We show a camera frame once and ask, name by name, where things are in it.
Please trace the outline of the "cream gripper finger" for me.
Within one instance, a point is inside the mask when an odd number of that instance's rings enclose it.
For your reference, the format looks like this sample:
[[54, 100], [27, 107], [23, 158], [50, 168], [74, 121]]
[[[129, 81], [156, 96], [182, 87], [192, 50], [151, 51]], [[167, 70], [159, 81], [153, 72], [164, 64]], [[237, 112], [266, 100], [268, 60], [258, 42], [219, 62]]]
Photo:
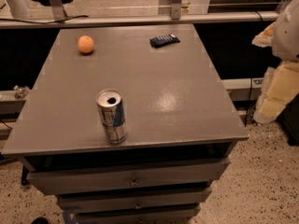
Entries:
[[299, 63], [284, 61], [278, 68], [268, 67], [253, 119], [258, 123], [274, 121], [299, 93]]
[[254, 36], [252, 44], [257, 47], [266, 48], [272, 46], [272, 35], [274, 32], [276, 23], [272, 22], [262, 32]]

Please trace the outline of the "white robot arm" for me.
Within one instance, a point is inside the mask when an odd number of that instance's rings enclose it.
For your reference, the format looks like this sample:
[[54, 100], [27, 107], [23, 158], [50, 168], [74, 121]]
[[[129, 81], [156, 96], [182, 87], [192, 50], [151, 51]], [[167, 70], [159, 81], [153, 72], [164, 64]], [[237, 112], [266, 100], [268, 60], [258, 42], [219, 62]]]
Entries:
[[256, 35], [252, 44], [270, 47], [280, 58], [277, 68], [268, 68], [253, 114], [258, 123], [274, 121], [299, 94], [299, 0], [291, 0], [275, 22]]

